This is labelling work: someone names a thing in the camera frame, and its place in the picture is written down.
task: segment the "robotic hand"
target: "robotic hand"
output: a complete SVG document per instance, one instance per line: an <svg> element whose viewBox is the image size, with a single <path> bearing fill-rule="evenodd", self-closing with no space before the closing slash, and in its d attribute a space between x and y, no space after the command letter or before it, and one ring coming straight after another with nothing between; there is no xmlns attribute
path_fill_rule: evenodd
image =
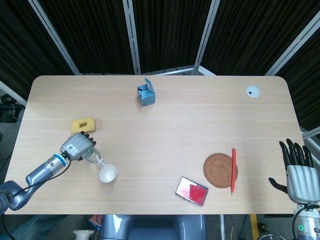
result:
<svg viewBox="0 0 320 240"><path fill-rule="evenodd" d="M21 188L14 181L7 181L1 184L0 215L4 214L8 208L16 211L25 206L36 190L45 182L64 173L70 166L72 160L80 160L84 153L91 147L94 147L96 142L93 140L92 137L89 138L89 134L85 134L83 131L69 137L68 140L62 144L60 148L61 153L55 153L26 176L25 180L28 183L28 187L26 188ZM62 173L56 175L65 166L67 166L67 168Z"/></svg>
<svg viewBox="0 0 320 240"><path fill-rule="evenodd" d="M288 194L289 198L297 204L292 221L293 239L320 240L320 215L315 210L320 201L320 185L317 170L314 168L309 149L290 140L286 145L280 141L284 166L286 170L287 186L278 184L273 178L270 183L276 189Z"/></svg>

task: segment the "round coaster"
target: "round coaster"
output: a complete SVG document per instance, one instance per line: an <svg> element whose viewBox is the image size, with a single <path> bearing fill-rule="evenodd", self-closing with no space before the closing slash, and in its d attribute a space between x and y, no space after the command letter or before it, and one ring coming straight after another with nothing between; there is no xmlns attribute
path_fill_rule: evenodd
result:
<svg viewBox="0 0 320 240"><path fill-rule="evenodd" d="M205 178L217 188L231 186L232 158L224 153L214 153L204 162L203 173ZM235 169L235 179L238 178L238 166Z"/></svg>

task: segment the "red pencil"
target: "red pencil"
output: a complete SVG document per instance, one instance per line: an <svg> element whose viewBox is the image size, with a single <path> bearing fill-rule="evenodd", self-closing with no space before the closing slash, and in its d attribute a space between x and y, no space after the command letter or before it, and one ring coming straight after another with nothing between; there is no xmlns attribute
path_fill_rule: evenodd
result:
<svg viewBox="0 0 320 240"><path fill-rule="evenodd" d="M236 149L232 148L232 175L231 175L231 196L235 191L236 184Z"/></svg>

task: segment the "white cup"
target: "white cup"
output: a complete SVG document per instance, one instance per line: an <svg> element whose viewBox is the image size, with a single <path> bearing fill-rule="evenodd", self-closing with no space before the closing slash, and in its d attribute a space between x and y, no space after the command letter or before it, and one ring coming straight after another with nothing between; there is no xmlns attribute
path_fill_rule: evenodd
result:
<svg viewBox="0 0 320 240"><path fill-rule="evenodd" d="M104 165L99 172L99 179L103 183L112 182L117 176L117 169L112 164Z"/></svg>

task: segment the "black backdrop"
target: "black backdrop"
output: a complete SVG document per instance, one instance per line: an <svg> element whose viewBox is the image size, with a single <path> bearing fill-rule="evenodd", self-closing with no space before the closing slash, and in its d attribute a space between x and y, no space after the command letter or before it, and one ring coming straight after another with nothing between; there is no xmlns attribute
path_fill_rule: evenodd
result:
<svg viewBox="0 0 320 240"><path fill-rule="evenodd" d="M0 0L0 81L27 99L41 75L72 75L28 1Z"/></svg>
<svg viewBox="0 0 320 240"><path fill-rule="evenodd" d="M299 125L306 130L320 126L320 29L277 73L291 93Z"/></svg>
<svg viewBox="0 0 320 240"><path fill-rule="evenodd" d="M264 75L319 10L319 0L222 0L201 65Z"/></svg>
<svg viewBox="0 0 320 240"><path fill-rule="evenodd" d="M211 0L133 0L142 73L195 64Z"/></svg>
<svg viewBox="0 0 320 240"><path fill-rule="evenodd" d="M40 3L80 73L134 73L121 0Z"/></svg>
<svg viewBox="0 0 320 240"><path fill-rule="evenodd" d="M81 73L134 74L121 0L39 1ZM141 72L193 65L211 0L132 0ZM320 1L221 0L202 66L264 75ZM279 71L299 124L320 126L320 33ZM27 99L40 75L72 74L26 0L0 1L0 81Z"/></svg>

